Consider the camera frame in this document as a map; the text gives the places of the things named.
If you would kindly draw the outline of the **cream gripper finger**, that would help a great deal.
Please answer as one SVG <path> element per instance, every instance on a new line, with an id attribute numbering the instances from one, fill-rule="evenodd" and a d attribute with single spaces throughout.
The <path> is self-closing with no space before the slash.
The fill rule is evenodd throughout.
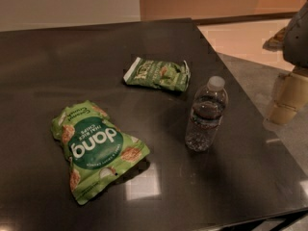
<path id="1" fill-rule="evenodd" d="M 308 68 L 294 68 L 288 74 L 280 73 L 273 88 L 268 120 L 284 125 L 308 103 Z"/>

